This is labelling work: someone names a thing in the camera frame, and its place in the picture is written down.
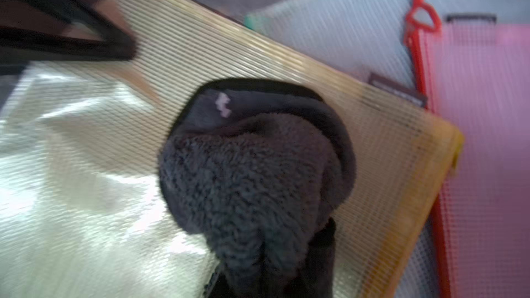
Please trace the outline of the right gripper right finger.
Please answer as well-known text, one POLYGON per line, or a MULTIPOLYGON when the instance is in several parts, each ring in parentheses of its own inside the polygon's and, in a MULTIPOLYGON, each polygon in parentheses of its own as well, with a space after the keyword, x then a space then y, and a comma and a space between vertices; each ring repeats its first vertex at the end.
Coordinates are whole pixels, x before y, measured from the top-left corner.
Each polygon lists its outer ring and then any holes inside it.
POLYGON ((309 243, 306 259, 285 288, 285 297, 332 297, 335 263, 336 223, 329 218, 326 226, 309 243))

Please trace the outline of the yellow mesh document bag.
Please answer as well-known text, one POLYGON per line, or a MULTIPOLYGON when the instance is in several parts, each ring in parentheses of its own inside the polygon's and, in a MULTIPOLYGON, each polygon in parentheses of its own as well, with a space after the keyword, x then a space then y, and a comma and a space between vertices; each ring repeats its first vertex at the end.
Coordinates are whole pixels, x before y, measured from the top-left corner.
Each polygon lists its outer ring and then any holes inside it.
POLYGON ((1 111, 2 297, 200 297, 216 266, 179 229, 160 146, 203 84, 267 78, 341 116, 357 180, 335 212, 335 297, 392 297, 462 133, 191 0, 113 0, 130 62, 35 62, 1 111))

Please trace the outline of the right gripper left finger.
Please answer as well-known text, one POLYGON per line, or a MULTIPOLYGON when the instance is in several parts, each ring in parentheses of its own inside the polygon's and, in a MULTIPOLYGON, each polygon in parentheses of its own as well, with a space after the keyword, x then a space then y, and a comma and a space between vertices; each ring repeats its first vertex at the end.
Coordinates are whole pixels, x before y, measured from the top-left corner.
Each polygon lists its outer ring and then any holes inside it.
POLYGON ((208 284, 204 286, 203 298, 232 298, 232 290, 220 265, 215 268, 208 284))

